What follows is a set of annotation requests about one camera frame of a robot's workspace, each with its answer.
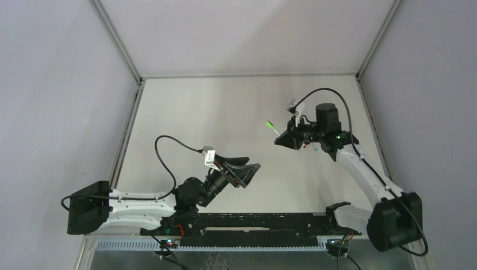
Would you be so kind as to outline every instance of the table surface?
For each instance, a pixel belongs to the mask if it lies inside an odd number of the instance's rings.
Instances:
[[[371,209],[351,176],[321,149],[300,151],[275,146],[271,121],[281,132],[291,114],[286,106],[311,90],[330,87],[346,99],[353,133],[382,172],[377,147],[356,80],[353,76],[256,76],[230,78],[148,79],[140,100],[117,188],[129,192],[167,192],[172,178],[154,150],[157,136],[167,134],[201,149],[212,146],[226,157],[248,156],[262,167],[246,188],[226,187],[202,213],[323,212],[349,201]],[[331,92],[310,96],[304,113],[315,120],[314,107],[332,102],[348,130],[345,107]],[[202,155],[169,139],[158,143],[159,153],[177,179],[205,180]]]

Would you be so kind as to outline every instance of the white panel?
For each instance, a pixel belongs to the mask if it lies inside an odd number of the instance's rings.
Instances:
[[[356,73],[393,0],[103,0],[144,77]]]
[[[422,198],[437,269],[475,269],[477,1],[405,1],[363,77],[394,180]]]
[[[60,199],[110,176],[136,88],[91,5],[0,1],[0,265],[72,269]]]
[[[172,179],[154,150],[155,138],[168,134],[196,149],[214,146],[220,155],[249,156],[251,163],[262,165],[248,188],[226,187],[207,208],[201,209],[204,212],[322,212],[326,206],[343,200],[369,209],[370,203],[355,181],[321,149],[294,151],[273,144],[276,134],[266,122],[270,120],[278,130],[284,130],[291,118],[286,111],[289,101],[318,87],[331,87],[343,94],[349,103],[355,135],[380,166],[353,76],[150,79],[134,122],[118,189],[171,189]],[[323,102],[337,105],[346,128],[344,105],[330,92],[319,92],[307,99],[305,114],[310,120],[315,119],[314,107]],[[178,184],[192,176],[204,180],[207,167],[202,155],[169,139],[159,141],[159,152]]]

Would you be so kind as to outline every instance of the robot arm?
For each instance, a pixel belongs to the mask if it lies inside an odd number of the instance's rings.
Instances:
[[[368,159],[359,141],[350,132],[341,130],[336,106],[331,103],[316,106],[317,121],[309,123],[305,123],[300,111],[294,109],[287,130],[274,143],[294,150],[309,143],[320,143],[323,151],[355,179],[373,207],[373,211],[366,211],[349,202],[331,205],[326,214],[333,224],[368,234],[379,251],[422,238],[417,227],[422,227],[421,199],[414,192],[405,193],[387,177],[378,176],[366,165]]]
[[[154,230],[163,217],[197,213],[228,185],[247,187],[260,164],[249,164],[248,157],[227,158],[204,147],[205,164],[213,168],[202,182],[191,177],[168,193],[131,193],[110,189],[108,181],[96,182],[72,195],[67,232],[83,235],[105,227],[139,227]]]

